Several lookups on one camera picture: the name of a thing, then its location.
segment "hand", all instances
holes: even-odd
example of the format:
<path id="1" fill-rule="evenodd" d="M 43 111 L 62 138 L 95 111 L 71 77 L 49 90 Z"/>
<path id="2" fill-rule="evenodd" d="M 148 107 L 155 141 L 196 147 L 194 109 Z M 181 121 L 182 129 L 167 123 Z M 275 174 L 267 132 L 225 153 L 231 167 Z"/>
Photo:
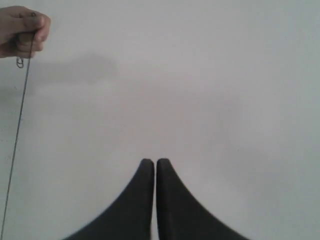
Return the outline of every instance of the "hand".
<path id="1" fill-rule="evenodd" d="M 0 58 L 28 59 L 31 45 L 31 57 L 34 57 L 44 48 L 50 24 L 48 16 L 24 6 L 0 8 Z"/>

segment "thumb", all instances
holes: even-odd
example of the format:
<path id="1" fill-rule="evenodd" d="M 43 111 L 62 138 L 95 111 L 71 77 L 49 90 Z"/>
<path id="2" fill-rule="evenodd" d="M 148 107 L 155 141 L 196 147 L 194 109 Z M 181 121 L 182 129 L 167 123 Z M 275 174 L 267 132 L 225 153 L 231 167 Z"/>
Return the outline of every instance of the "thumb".
<path id="1" fill-rule="evenodd" d="M 28 16 L 13 18 L 8 24 L 8 31 L 11 34 L 29 33 L 42 28 L 45 20 L 42 16 Z"/>

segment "black object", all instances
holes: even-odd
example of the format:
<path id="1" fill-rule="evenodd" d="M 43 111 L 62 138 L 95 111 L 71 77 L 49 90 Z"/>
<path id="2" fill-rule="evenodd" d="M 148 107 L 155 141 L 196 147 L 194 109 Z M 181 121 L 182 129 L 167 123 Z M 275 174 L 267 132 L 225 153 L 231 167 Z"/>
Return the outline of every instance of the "black object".
<path id="1" fill-rule="evenodd" d="M 168 159 L 156 165 L 156 211 L 160 240 L 246 240 L 192 196 Z"/>
<path id="2" fill-rule="evenodd" d="M 92 223 L 65 240 L 149 240 L 155 166 L 143 159 L 130 183 Z"/>

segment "white wall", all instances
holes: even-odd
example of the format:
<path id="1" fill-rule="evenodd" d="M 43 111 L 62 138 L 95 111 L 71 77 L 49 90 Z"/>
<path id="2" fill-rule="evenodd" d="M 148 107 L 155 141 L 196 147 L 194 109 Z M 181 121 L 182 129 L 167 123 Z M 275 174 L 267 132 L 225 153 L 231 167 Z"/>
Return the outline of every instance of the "white wall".
<path id="1" fill-rule="evenodd" d="M 52 33 L 32 61 L 5 240 L 66 237 L 162 157 L 249 238 L 319 235 L 319 1 L 29 3 Z"/>

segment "white background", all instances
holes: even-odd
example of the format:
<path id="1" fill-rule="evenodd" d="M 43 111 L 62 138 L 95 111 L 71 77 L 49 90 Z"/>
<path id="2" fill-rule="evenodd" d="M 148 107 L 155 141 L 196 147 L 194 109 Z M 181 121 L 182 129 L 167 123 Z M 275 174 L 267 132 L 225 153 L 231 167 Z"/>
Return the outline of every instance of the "white background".
<path id="1" fill-rule="evenodd" d="M 67 237 L 162 157 L 250 239 L 320 235 L 319 1 L 27 7 L 52 30 L 31 62 L 4 240 Z"/>

